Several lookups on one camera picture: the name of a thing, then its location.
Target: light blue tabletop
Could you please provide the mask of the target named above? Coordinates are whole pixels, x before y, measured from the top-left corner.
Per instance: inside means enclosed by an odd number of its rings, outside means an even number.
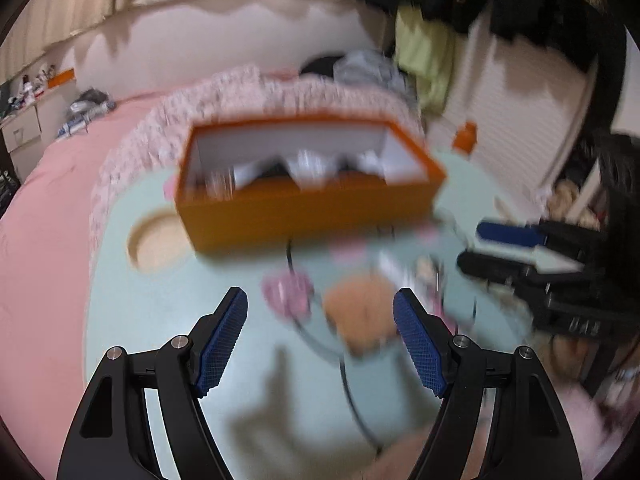
[[[500,197],[518,218],[518,210],[479,168],[450,153],[437,154],[449,178],[436,202],[444,218],[455,217],[458,235],[443,226],[395,237],[368,239],[360,261],[336,262],[328,244],[293,244],[296,267],[308,272],[320,293],[341,276],[366,267],[380,250],[412,265],[418,256],[437,254],[446,268],[445,306],[475,340],[488,348],[512,351],[529,336],[529,319],[510,312],[482,288],[455,270],[464,250],[460,232],[474,238],[482,218],[499,218]],[[338,358],[309,344],[293,325],[276,318],[260,292],[266,274],[286,268],[285,248],[210,258],[188,254],[168,269],[143,274],[128,261],[127,239],[136,223],[155,210],[171,207],[162,186],[175,169],[150,174],[117,201],[105,230],[95,267],[86,322],[85,379],[104,352],[120,345],[134,353],[159,348],[172,336],[188,333],[199,317],[210,314],[230,286],[249,298],[249,314],[220,386],[201,402],[211,433],[236,478],[335,479],[348,476],[374,458],[343,391]],[[535,259],[543,268],[564,267],[544,250],[506,250],[474,241],[494,252]],[[433,421],[439,402],[421,387],[400,340],[367,358],[351,358],[328,329],[318,302],[306,333],[323,348],[342,355],[353,402],[362,420],[383,446]],[[178,479],[155,392],[147,394],[149,419],[162,474]]]

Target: green towel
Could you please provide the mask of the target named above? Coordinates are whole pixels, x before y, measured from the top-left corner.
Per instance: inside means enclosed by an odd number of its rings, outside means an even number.
[[[415,77],[422,110],[441,114],[453,73],[456,33],[450,25],[426,22],[419,7],[400,6],[396,16],[396,63]]]

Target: orange box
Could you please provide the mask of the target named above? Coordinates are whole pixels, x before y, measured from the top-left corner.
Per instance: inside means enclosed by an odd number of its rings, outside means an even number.
[[[56,86],[60,86],[67,81],[71,81],[76,77],[76,71],[71,68],[69,70],[65,70],[64,72],[59,73],[56,76],[53,76],[51,79],[47,81],[47,87],[49,89],[55,88]]]
[[[319,189],[300,189],[288,178],[274,177],[236,190],[228,200],[211,198],[194,184],[204,168],[223,170],[302,149],[324,155],[379,153],[388,166],[385,179],[355,173]],[[445,178],[393,121],[330,114],[249,117],[192,127],[175,204],[194,249],[207,253],[419,221],[430,214]]]

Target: white drawer cabinet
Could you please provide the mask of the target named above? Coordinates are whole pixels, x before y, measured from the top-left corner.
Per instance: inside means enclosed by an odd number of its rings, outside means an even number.
[[[22,183],[38,165],[42,154],[66,121],[66,110],[79,96],[76,82],[47,91],[38,101],[2,122],[2,136],[15,173]]]

